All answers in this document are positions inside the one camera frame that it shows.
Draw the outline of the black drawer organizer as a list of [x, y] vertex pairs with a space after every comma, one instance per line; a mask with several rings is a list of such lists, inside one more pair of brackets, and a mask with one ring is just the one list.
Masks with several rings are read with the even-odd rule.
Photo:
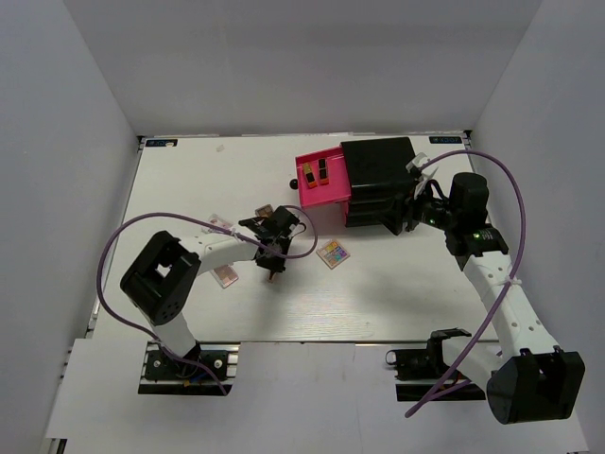
[[379, 203], [408, 196], [415, 187], [406, 165], [416, 156], [407, 137], [347, 141], [341, 144], [352, 196], [343, 205], [347, 228], [381, 224], [370, 216]]

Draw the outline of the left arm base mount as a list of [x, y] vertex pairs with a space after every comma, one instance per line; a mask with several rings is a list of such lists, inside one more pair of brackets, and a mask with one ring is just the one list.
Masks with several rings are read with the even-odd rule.
[[168, 356], [155, 342], [147, 344], [140, 374], [141, 395], [225, 396], [234, 384], [238, 363], [238, 344], [202, 343], [196, 362], [210, 369], [224, 392], [208, 372]]

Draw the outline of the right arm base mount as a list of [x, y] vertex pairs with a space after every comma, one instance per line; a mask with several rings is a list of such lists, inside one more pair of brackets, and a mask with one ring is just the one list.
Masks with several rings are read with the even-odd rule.
[[[442, 342], [451, 338], [471, 338], [471, 333], [460, 328], [433, 331], [426, 344], [419, 348], [389, 350], [385, 354], [387, 366], [396, 371], [396, 397], [398, 402], [415, 402], [430, 390], [447, 366], [442, 359]], [[438, 391], [457, 386], [467, 377], [456, 371], [448, 377]], [[475, 384], [457, 389], [437, 401], [484, 401], [485, 393]]]

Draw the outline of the pink top drawer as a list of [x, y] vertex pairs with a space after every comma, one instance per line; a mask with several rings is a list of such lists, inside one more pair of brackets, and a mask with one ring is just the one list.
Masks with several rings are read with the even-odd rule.
[[303, 209], [350, 200], [352, 189], [342, 146], [299, 155], [295, 165]]

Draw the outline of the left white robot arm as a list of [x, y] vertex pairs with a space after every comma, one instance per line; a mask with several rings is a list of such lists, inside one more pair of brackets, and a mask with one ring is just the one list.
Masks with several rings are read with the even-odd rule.
[[199, 346], [182, 315], [196, 279], [244, 261], [271, 274], [284, 271], [300, 223], [280, 206], [268, 218], [243, 219], [231, 228], [218, 226], [187, 238], [167, 231], [152, 236], [123, 275], [120, 288], [170, 351], [166, 363], [177, 376], [189, 377], [199, 368]]

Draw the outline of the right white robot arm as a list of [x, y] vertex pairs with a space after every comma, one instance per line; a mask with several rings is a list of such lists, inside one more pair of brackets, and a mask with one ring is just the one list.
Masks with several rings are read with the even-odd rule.
[[484, 392], [503, 425], [567, 419], [584, 362], [579, 353], [563, 350], [539, 320], [516, 278], [518, 266], [504, 237], [487, 221], [488, 198], [487, 181], [480, 175], [456, 174], [444, 195], [436, 181], [414, 171], [378, 211], [377, 218], [395, 235], [420, 223], [443, 231], [448, 252], [487, 311], [475, 333], [462, 328], [432, 332], [423, 356], [403, 366], [399, 376], [421, 370], [438, 376], [420, 405], [471, 383]]

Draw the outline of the gold black lipstick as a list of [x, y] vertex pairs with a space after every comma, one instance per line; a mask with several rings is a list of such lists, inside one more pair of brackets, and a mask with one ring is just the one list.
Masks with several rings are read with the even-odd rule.
[[318, 159], [318, 171], [320, 185], [327, 185], [329, 183], [329, 171], [325, 158]]
[[309, 188], [315, 188], [318, 184], [312, 166], [309, 163], [304, 163], [302, 165], [302, 171], [307, 186]]

